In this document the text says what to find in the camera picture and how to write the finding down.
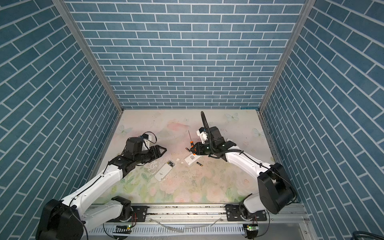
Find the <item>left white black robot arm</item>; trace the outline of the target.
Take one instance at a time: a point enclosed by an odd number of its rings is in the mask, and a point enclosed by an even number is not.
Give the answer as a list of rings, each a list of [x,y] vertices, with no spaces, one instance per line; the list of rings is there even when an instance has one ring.
[[[161,158],[167,149],[156,145],[147,134],[128,138],[122,153],[107,163],[97,176],[61,200],[50,200],[42,210],[37,240],[80,240],[88,232],[110,221],[134,225],[137,214],[131,201],[120,196],[89,211],[106,190],[122,180],[137,166]]]

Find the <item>white air conditioner remote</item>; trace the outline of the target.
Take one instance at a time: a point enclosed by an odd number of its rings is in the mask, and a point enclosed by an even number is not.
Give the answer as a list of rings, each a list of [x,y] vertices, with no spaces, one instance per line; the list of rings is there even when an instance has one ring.
[[[190,154],[188,155],[184,161],[190,166],[192,165],[193,163],[195,163],[198,159],[200,159],[202,156],[199,156],[199,155],[194,155],[194,154]]]

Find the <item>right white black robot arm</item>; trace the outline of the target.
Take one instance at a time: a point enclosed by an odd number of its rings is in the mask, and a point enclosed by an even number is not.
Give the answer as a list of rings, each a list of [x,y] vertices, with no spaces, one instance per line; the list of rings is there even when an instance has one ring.
[[[239,203],[240,215],[249,220],[259,211],[278,214],[297,198],[297,191],[279,163],[273,165],[258,160],[241,150],[234,142],[225,140],[217,127],[197,130],[201,141],[191,144],[189,151],[197,156],[222,159],[243,170],[258,183],[258,193],[250,194]]]

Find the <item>orange black screwdriver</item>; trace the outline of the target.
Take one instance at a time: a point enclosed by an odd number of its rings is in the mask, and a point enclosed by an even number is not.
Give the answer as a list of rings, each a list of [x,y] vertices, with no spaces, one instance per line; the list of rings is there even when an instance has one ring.
[[[190,131],[188,131],[188,134],[189,134],[189,137],[190,137],[190,140],[191,140],[191,141],[190,141],[191,148],[193,148],[194,145],[195,145],[195,143],[194,143],[194,141],[192,140]]]

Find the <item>grey buttoned remote control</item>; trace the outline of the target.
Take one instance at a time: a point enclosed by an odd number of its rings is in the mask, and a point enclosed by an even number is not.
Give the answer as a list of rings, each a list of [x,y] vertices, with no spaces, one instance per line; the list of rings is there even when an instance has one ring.
[[[161,182],[166,178],[166,176],[171,172],[171,170],[174,168],[175,163],[172,161],[166,162],[154,175],[154,178]]]

